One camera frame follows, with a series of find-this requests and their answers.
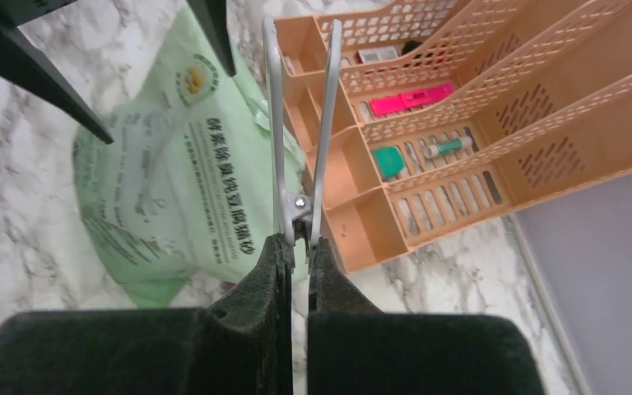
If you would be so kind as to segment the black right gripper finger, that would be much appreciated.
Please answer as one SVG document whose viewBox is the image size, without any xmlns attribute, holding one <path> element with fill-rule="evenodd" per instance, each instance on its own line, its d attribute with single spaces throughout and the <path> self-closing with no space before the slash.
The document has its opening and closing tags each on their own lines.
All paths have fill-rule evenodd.
<svg viewBox="0 0 632 395">
<path fill-rule="evenodd" d="M 105 144 L 114 139 L 72 85 L 21 32 L 20 26 L 70 1 L 0 1 L 0 77 L 58 107 Z"/>
<path fill-rule="evenodd" d="M 282 235 L 207 307 L 30 311 L 0 325 L 0 394 L 290 394 Z"/>
<path fill-rule="evenodd" d="M 525 336 L 485 314 L 391 314 L 312 247 L 307 317 L 310 394 L 542 394 Z"/>
<path fill-rule="evenodd" d="M 223 70 L 229 77 L 234 77 L 236 69 L 227 28 L 226 0 L 188 0 L 187 4 Z"/>
</svg>

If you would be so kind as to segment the green litter bag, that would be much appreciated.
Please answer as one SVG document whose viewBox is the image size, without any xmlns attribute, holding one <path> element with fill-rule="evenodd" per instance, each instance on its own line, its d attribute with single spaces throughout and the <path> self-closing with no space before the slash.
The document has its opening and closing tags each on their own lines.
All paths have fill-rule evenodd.
<svg viewBox="0 0 632 395">
<path fill-rule="evenodd" d="M 235 69 L 184 7 L 140 92 L 106 115 L 113 143 L 77 132 L 82 222 L 137 306 L 169 305 L 197 271 L 240 281 L 274 232 L 268 102 L 241 59 Z"/>
</svg>

